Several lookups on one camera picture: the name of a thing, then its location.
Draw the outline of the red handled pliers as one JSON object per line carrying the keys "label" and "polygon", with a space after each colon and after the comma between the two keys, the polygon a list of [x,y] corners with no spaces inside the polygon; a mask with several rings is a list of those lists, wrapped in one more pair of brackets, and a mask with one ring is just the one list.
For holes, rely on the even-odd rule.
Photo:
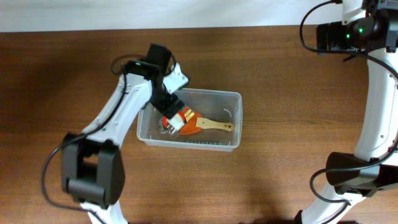
{"label": "red handled pliers", "polygon": [[169,128],[174,128],[176,130],[181,129],[184,125],[184,119],[176,114],[172,119],[167,119],[165,116],[162,119],[161,124],[163,125],[163,127],[169,129]]}

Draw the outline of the clear case coloured bits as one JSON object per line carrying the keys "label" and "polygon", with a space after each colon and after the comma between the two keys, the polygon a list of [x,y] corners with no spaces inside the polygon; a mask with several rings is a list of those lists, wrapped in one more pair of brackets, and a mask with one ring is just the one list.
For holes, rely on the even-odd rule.
{"label": "clear case coloured bits", "polygon": [[186,126],[191,119],[193,119],[194,116],[195,112],[187,106],[178,111],[170,119],[164,116],[160,120],[160,133],[176,136],[178,135],[179,131]]}

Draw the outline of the orange scraper wooden handle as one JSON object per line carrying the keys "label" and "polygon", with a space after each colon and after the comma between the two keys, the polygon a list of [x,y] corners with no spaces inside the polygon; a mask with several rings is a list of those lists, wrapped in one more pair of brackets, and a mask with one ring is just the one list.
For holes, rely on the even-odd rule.
{"label": "orange scraper wooden handle", "polygon": [[199,133],[202,129],[219,129],[227,132],[234,131],[235,126],[233,123],[221,123],[216,122],[207,118],[204,118],[199,113],[195,113],[193,119],[191,119],[186,126],[184,126],[179,134],[191,135]]}

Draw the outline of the orange socket bit rail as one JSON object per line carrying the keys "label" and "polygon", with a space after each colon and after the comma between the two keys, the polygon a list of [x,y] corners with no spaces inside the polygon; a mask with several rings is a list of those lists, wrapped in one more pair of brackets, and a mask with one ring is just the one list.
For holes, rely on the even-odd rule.
{"label": "orange socket bit rail", "polygon": [[222,142],[216,142],[216,141],[185,141],[184,143],[199,144],[199,145],[217,145],[217,146],[224,145]]}

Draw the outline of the clear plastic container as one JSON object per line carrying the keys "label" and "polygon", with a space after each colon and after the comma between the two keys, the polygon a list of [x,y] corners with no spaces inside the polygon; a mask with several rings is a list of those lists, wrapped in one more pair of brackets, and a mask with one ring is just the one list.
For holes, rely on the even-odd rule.
{"label": "clear plastic container", "polygon": [[150,146],[224,152],[231,152],[240,145],[243,101],[239,93],[185,88],[175,94],[195,117],[171,133],[164,129],[163,116],[148,105],[139,112],[139,140]]}

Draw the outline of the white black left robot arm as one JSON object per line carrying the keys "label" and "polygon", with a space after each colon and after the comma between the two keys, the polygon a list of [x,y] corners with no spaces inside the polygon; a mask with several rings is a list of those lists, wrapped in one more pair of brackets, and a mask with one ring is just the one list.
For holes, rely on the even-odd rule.
{"label": "white black left robot arm", "polygon": [[99,115],[80,133],[67,134],[62,152],[62,188],[92,223],[126,223],[119,198],[125,183],[124,138],[138,112],[151,104],[166,131],[188,123],[175,92],[188,85],[172,52],[151,44],[147,55],[121,65],[118,85]]}

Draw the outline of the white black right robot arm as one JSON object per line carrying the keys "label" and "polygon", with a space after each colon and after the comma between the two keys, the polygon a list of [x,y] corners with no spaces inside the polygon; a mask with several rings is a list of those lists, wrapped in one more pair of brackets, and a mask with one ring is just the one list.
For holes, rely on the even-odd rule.
{"label": "white black right robot arm", "polygon": [[295,223],[338,223],[356,204],[397,188],[397,1],[341,1],[342,20],[317,26],[318,54],[365,58],[369,85],[363,128],[354,153],[332,152],[312,188],[315,201]]}

